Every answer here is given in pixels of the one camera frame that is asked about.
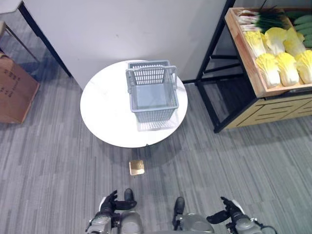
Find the black metal shelf frame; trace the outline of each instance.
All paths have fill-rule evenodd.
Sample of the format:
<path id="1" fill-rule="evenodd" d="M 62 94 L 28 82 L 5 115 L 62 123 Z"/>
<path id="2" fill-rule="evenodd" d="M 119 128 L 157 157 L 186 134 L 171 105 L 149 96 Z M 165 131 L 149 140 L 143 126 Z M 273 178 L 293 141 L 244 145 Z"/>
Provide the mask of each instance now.
<path id="1" fill-rule="evenodd" d="M 235 78 L 245 78 L 248 79 L 246 70 L 242 64 L 242 61 L 240 59 L 239 53 L 237 53 L 237 56 L 233 56 L 233 55 L 213 55 L 213 52 L 215 50 L 215 47 L 218 44 L 218 41 L 220 39 L 220 36 L 222 34 L 222 31 L 225 27 L 225 20 L 224 17 L 228 11 L 228 9 L 230 7 L 233 7 L 235 3 L 235 0 L 227 0 L 225 2 L 224 8 L 222 10 L 220 19 L 218 21 L 218 24 L 216 26 L 216 30 L 214 32 L 214 35 L 212 37 L 212 40 L 209 44 L 208 50 L 206 52 L 206 55 L 204 57 L 204 60 L 202 62 L 202 65 L 199 69 L 199 72 L 197 74 L 196 79 L 193 80 L 187 80 L 184 81 L 183 83 L 194 83 L 199 90 L 199 93 L 205 103 L 206 109 L 209 113 L 210 119 L 214 125 L 214 132 L 218 133 L 220 132 L 223 128 L 225 128 L 229 123 L 231 123 L 235 118 L 237 118 L 241 113 L 243 113 L 245 110 L 247 110 L 251 105 L 253 105 L 258 99 L 255 95 L 251 95 L 250 97 L 247 98 L 247 101 L 245 103 L 243 103 L 241 106 L 237 107 L 234 111 L 232 111 L 224 120 L 220 121 L 219 117 L 217 116 L 217 113 L 212 105 L 212 102 L 209 98 L 209 96 L 207 95 L 207 92 L 204 88 L 205 84 L 208 83 L 216 83 L 218 81 L 226 81 L 226 80 L 234 80 Z M 222 66 L 222 67 L 216 67 L 213 69 L 209 69 L 206 70 L 209 62 L 212 59 L 236 59 L 239 62 L 238 63 L 234 63 L 231 65 L 226 65 L 226 66 Z M 221 71 L 221 70 L 225 70 L 225 69 L 229 69 L 229 68 L 233 68 L 233 67 L 238 67 L 240 66 L 242 68 L 243 73 L 242 74 L 229 74 L 229 75 L 224 75 L 224 76 L 214 76 L 211 78 L 205 78 L 206 74 L 211 74 L 213 72 L 216 71 Z"/>

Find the black metal table leg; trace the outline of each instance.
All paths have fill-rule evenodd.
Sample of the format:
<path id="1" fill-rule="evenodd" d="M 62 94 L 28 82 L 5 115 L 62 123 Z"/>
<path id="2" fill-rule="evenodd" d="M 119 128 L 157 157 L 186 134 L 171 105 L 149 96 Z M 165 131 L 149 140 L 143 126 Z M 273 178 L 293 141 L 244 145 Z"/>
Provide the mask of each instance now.
<path id="1" fill-rule="evenodd" d="M 50 51 L 52 56 L 55 58 L 55 60 L 58 62 L 58 64 L 64 69 L 64 71 L 67 73 L 69 77 L 72 77 L 72 74 L 69 72 L 69 70 L 67 69 L 67 67 L 65 66 L 65 64 L 63 63 L 63 61 L 61 60 L 61 58 L 59 57 L 59 55 L 57 54 L 57 52 L 55 51 L 51 43 L 49 42 L 49 40 L 45 37 L 43 32 L 40 30 L 40 28 L 38 27 L 38 25 L 36 24 L 32 16 L 30 15 L 30 13 L 28 12 L 27 8 L 24 5 L 24 2 L 20 4 L 19 11 L 25 18 L 26 22 L 31 27 L 31 29 L 37 35 L 37 37 L 41 38 L 41 40 L 43 41 L 45 46 L 48 48 L 48 50 Z"/>
<path id="2" fill-rule="evenodd" d="M 211 39 L 211 42 L 209 44 L 209 47 L 208 47 L 208 50 L 206 52 L 205 58 L 203 60 L 203 63 L 201 64 L 201 67 L 200 67 L 199 72 L 197 74 L 196 80 L 200 80 L 202 78 L 202 75 L 203 75 L 202 72 L 206 70 L 206 67 L 207 67 L 207 65 L 208 65 L 208 63 L 210 61 L 210 56 L 213 54 L 213 52 L 215 50 L 215 47 L 216 47 L 216 45 L 217 45 L 217 43 L 219 41 L 219 38 L 221 36 L 222 30 L 224 28 L 225 22 L 224 22 L 223 19 L 224 19 L 225 15 L 226 15 L 228 9 L 230 7 L 234 6 L 234 3 L 235 3 L 235 0 L 227 0 L 225 5 L 224 5 L 224 8 L 222 10 L 219 22 L 218 22 L 218 24 L 216 26 L 213 38 Z"/>

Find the round white table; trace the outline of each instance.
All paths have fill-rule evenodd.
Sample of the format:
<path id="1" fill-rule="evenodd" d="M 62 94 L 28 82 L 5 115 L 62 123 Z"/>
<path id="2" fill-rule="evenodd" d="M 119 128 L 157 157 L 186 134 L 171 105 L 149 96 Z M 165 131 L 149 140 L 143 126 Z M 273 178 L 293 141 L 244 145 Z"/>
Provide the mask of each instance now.
<path id="1" fill-rule="evenodd" d="M 177 78 L 179 107 L 161 128 L 147 131 L 130 110 L 126 69 L 128 60 L 112 64 L 91 78 L 80 100 L 82 119 L 97 138 L 109 144 L 137 148 L 155 144 L 171 135 L 183 121 L 188 100 L 185 87 Z"/>

